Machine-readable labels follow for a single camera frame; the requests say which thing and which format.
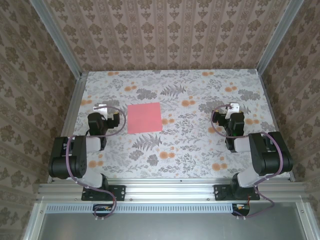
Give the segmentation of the pink paper sheet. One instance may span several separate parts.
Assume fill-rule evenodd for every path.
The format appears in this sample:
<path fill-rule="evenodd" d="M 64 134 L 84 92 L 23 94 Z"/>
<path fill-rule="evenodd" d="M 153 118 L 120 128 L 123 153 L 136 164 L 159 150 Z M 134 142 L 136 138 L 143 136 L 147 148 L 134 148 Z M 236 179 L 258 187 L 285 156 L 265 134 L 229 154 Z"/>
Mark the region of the pink paper sheet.
<path fill-rule="evenodd" d="M 127 108 L 128 134 L 160 132 L 163 130 L 159 102 L 132 104 Z"/>

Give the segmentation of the floral patterned table cover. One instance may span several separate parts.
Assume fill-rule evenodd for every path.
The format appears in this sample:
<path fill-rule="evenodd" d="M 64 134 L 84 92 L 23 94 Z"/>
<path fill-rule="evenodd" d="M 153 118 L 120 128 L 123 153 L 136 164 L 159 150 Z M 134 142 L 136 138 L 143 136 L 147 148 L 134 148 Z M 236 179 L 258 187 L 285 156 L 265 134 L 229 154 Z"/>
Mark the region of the floral patterned table cover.
<path fill-rule="evenodd" d="M 107 178 L 230 178 L 249 167 L 248 152 L 232 153 L 223 127 L 211 125 L 216 107 L 239 103 L 244 132 L 273 132 L 274 119 L 255 69 L 91 71 L 73 133 L 89 129 L 99 105 L 126 112 L 131 105 L 158 103 L 160 131 L 128 133 L 126 123 L 108 131 L 103 151 L 87 155 L 88 167 Z"/>

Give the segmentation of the grey metal panel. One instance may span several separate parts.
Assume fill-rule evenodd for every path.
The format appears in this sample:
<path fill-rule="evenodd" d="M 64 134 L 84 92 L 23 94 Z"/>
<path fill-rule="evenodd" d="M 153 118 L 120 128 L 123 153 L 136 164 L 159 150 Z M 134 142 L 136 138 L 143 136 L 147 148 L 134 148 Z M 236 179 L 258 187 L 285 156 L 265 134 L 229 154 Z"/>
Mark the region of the grey metal panel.
<path fill-rule="evenodd" d="M 309 203 L 277 203 L 265 213 L 241 219 L 230 213 L 116 213 L 97 220 L 92 213 L 33 208 L 22 240 L 320 240 Z"/>

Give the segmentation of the aluminium frame side rail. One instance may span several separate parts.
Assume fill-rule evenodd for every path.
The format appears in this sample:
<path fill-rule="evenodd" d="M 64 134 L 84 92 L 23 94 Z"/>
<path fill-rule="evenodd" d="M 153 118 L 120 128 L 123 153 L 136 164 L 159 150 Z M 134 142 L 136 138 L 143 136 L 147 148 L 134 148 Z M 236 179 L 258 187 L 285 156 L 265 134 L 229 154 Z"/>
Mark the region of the aluminium frame side rail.
<path fill-rule="evenodd" d="M 53 178 L 55 178 L 54 176 L 51 176 L 52 167 L 62 170 L 63 173 L 68 172 L 66 166 L 66 150 L 64 149 L 64 145 L 68 142 L 68 138 L 74 133 L 88 75 L 88 72 L 83 72 L 80 76 L 80 79 L 76 81 L 61 134 L 59 137 L 54 139 L 48 164 L 48 184 L 52 183 Z"/>
<path fill-rule="evenodd" d="M 277 124 L 277 120 L 276 120 L 276 117 L 275 117 L 275 114 L 274 114 L 274 111 L 273 111 L 273 108 L 272 108 L 272 105 L 271 105 L 271 101 L 270 101 L 268 93 L 267 93 L 267 89 L 266 89 L 265 84 L 264 84 L 263 78 L 262 78 L 261 74 L 258 71 L 257 71 L 257 73 L 258 73 L 258 77 L 260 79 L 261 86 L 263 88 L 263 92 L 264 92 L 264 95 L 265 95 L 265 98 L 266 98 L 266 101 L 267 101 L 267 104 L 268 104 L 268 108 L 269 108 L 269 111 L 270 111 L 270 114 L 271 114 L 271 117 L 272 117 L 272 121 L 273 121 L 275 130 L 279 132 L 280 131 L 279 130 L 279 126 Z"/>

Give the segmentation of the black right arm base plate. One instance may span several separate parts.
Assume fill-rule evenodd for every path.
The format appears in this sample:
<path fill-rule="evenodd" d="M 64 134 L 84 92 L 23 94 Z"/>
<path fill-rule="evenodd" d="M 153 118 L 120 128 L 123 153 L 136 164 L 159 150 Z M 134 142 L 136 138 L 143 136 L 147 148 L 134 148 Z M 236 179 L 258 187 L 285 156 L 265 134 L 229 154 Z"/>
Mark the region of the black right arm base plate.
<path fill-rule="evenodd" d="M 233 188 L 228 184 L 218 184 L 213 186 L 214 198 L 216 201 L 258 201 L 260 195 L 257 194 L 253 187 Z"/>

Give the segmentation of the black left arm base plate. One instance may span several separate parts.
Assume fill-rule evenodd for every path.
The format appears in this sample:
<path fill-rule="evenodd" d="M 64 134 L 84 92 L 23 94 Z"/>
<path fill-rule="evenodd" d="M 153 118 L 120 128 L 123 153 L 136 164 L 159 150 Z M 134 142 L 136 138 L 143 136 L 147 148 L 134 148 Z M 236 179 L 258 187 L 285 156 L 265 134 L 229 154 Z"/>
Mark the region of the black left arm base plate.
<path fill-rule="evenodd" d="M 125 185 L 109 185 L 106 189 L 111 192 L 117 201 L 124 201 L 126 196 Z M 113 201 L 113 197 L 105 192 L 99 192 L 92 189 L 83 188 L 82 201 Z"/>

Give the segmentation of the aluminium frame cross rail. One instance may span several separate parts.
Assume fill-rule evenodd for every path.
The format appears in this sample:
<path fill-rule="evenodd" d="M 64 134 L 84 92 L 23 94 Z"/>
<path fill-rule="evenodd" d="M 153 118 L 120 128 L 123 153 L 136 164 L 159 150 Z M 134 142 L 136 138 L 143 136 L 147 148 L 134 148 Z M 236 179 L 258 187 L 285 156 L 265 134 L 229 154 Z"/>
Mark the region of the aluminium frame cross rail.
<path fill-rule="evenodd" d="M 214 202 L 214 179 L 116 179 L 114 185 L 125 185 L 125 203 L 205 203 Z M 276 203 L 304 202 L 307 199 L 301 182 L 271 179 L 258 190 Z M 42 184 L 36 196 L 43 203 L 79 203 L 83 188 L 71 181 L 57 180 Z"/>

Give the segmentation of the aluminium frame post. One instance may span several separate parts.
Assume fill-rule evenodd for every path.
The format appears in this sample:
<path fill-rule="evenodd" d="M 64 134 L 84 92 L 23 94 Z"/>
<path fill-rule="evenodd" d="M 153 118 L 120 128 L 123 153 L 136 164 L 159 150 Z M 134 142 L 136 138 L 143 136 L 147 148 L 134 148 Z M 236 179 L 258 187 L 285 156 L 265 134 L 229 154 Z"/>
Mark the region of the aluminium frame post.
<path fill-rule="evenodd" d="M 290 25 L 296 17 L 298 11 L 303 5 L 304 0 L 290 0 L 286 10 L 284 11 L 275 31 L 267 44 L 264 53 L 257 65 L 257 72 L 261 76 L 266 70 L 272 57 L 275 55 L 277 48 L 285 37 Z"/>
<path fill-rule="evenodd" d="M 83 72 L 82 68 L 77 62 L 73 50 L 64 37 L 64 34 L 55 20 L 50 8 L 47 6 L 45 0 L 30 0 L 30 2 L 74 75 L 75 80 L 78 81 Z"/>

